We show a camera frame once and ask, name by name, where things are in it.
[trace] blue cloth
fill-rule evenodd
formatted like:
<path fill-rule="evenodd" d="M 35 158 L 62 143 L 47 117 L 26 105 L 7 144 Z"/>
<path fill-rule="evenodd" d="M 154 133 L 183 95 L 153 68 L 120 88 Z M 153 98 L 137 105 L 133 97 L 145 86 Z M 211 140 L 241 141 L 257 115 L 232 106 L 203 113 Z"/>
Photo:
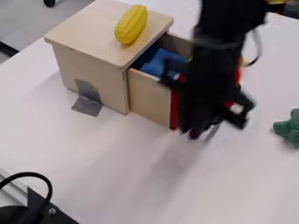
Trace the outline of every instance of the blue cloth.
<path fill-rule="evenodd" d="M 162 48 L 160 48 L 154 58 L 149 62 L 149 63 L 145 63 L 141 68 L 140 71 L 147 73 L 147 74 L 151 74 L 154 75 L 156 77 L 161 77 L 161 74 L 163 72 L 163 59 L 165 58 L 172 58 L 172 59 L 182 59 L 184 62 L 187 62 L 187 59 L 182 58 L 180 56 L 178 56 L 177 54 L 173 53 L 173 52 L 168 52 Z M 174 76 L 176 75 L 176 72 L 169 72 L 169 76 Z"/>
<path fill-rule="evenodd" d="M 179 55 L 168 52 L 157 46 L 152 46 L 132 65 L 134 69 L 140 70 L 144 73 L 151 74 L 157 78 L 161 77 L 163 72 L 163 60 L 165 58 L 178 59 L 187 63 L 187 59 Z M 170 76 L 176 75 L 176 72 L 169 72 Z"/>

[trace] yellow object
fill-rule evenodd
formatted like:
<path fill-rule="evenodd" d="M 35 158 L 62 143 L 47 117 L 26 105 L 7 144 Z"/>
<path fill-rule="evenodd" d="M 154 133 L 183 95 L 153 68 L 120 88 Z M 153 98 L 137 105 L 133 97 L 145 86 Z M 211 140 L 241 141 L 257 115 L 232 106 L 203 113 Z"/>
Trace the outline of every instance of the yellow object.
<path fill-rule="evenodd" d="M 143 31 L 148 20 L 148 11 L 145 6 L 132 6 L 115 27 L 115 37 L 123 44 L 133 42 Z"/>
<path fill-rule="evenodd" d="M 269 4 L 285 4 L 288 0 L 268 0 Z"/>

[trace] black cable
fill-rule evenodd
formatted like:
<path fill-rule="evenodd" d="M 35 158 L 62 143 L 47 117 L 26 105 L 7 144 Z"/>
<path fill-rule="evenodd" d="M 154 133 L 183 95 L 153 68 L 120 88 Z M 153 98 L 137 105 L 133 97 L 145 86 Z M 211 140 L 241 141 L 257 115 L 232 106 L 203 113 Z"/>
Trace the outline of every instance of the black cable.
<path fill-rule="evenodd" d="M 47 177 L 36 172 L 20 172 L 4 179 L 0 183 L 0 191 L 11 181 L 19 178 L 24 178 L 24 177 L 33 177 L 33 178 L 42 179 L 46 182 L 48 186 L 48 194 L 46 195 L 44 202 L 39 206 L 39 208 L 34 212 L 34 214 L 31 217 L 29 217 L 25 222 L 25 223 L 33 223 L 45 211 L 46 207 L 50 204 L 50 200 L 52 198 L 52 193 L 53 193 L 52 184 Z"/>

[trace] floor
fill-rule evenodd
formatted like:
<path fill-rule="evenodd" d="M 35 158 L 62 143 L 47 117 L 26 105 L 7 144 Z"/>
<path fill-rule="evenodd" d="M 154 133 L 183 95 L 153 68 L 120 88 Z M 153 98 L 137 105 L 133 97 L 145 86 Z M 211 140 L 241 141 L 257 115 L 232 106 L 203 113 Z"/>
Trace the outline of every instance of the floor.
<path fill-rule="evenodd" d="M 23 50 L 93 1 L 58 0 L 56 7 L 47 8 L 42 0 L 1 0 L 0 40 Z M 7 59 L 0 52 L 0 64 Z"/>

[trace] box lid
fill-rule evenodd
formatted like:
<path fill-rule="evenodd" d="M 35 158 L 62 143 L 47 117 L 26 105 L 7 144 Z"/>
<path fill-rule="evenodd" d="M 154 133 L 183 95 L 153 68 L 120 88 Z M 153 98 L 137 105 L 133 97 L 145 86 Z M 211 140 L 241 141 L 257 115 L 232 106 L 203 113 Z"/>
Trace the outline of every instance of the box lid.
<path fill-rule="evenodd" d="M 124 69 L 173 24 L 173 17 L 149 10 L 141 35 L 132 45 L 122 45 L 115 38 L 115 26 L 131 6 L 113 0 L 97 0 L 49 31 L 45 41 Z"/>

